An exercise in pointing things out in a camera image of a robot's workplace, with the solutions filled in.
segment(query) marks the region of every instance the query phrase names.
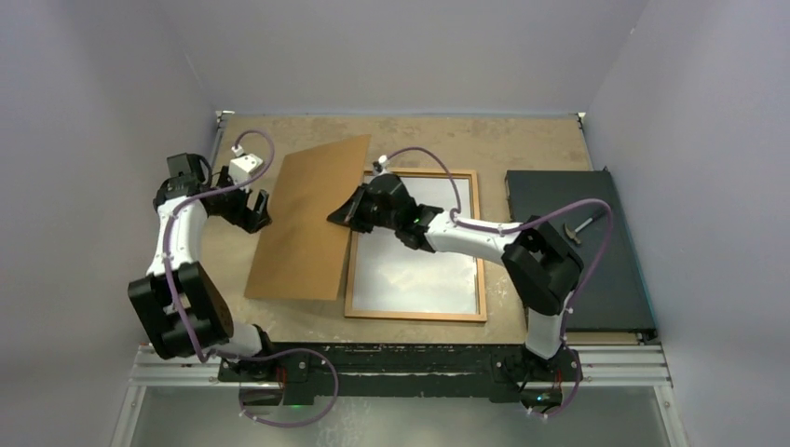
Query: hammer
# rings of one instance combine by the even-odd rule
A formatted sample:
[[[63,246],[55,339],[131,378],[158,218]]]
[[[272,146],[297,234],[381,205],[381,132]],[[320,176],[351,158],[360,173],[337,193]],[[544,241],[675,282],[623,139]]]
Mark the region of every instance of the hammer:
[[[565,235],[568,239],[572,240],[576,245],[581,245],[581,239],[579,239],[579,233],[581,230],[587,227],[587,225],[592,224],[593,222],[597,221],[606,214],[606,209],[601,208],[600,210],[596,211],[592,214],[592,216],[588,217],[586,221],[582,222],[581,225],[577,226],[575,230],[571,230],[570,227],[567,226],[567,223],[563,223],[563,229],[565,230]]]

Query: cardboard sheet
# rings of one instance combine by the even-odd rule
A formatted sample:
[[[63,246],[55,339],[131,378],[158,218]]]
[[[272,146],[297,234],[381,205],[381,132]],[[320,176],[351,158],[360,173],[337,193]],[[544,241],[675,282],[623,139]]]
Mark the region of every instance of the cardboard sheet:
[[[359,186],[370,135],[285,156],[268,206],[245,296],[336,300],[350,230],[328,223]]]

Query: hammer head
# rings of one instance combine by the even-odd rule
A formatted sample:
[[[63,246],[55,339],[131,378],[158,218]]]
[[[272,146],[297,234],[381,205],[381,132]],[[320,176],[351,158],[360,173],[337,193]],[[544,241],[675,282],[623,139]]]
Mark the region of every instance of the hammer head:
[[[567,236],[568,239],[572,240],[573,243],[575,243],[576,245],[581,245],[581,239],[579,239],[579,237],[576,236],[575,231],[573,231],[569,226],[567,226],[567,223],[563,223],[563,230],[565,230],[565,235]]]

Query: wall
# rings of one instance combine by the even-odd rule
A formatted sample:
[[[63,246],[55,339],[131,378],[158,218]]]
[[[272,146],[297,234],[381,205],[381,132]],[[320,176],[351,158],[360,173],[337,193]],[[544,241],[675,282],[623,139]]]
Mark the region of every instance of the wall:
[[[586,116],[694,445],[790,438],[790,3],[651,1]]]
[[[587,110],[647,0],[160,0],[217,109]]]
[[[0,432],[107,445],[136,345],[165,158],[212,109],[156,3],[0,5]]]

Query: floor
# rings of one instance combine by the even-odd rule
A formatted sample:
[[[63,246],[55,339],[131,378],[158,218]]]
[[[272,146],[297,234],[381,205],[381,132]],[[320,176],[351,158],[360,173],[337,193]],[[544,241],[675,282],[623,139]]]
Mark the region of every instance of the floor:
[[[586,146],[574,118],[233,116],[220,144],[217,166],[227,164],[233,140],[246,129],[266,129],[277,156],[255,186],[275,195],[285,155],[319,144],[371,134],[368,161],[405,146],[429,148],[450,169],[476,169],[482,218],[507,222],[504,177],[507,169],[586,170]],[[245,140],[247,152],[264,154],[263,139]],[[421,154],[404,154],[396,167],[434,167]],[[274,341],[404,343],[522,343],[524,313],[504,268],[485,263],[486,323],[354,319],[344,303],[258,301],[244,298],[257,235],[247,235],[222,219],[209,219],[203,233],[203,264],[234,318],[260,325]],[[569,334],[572,343],[633,343],[629,334]]]

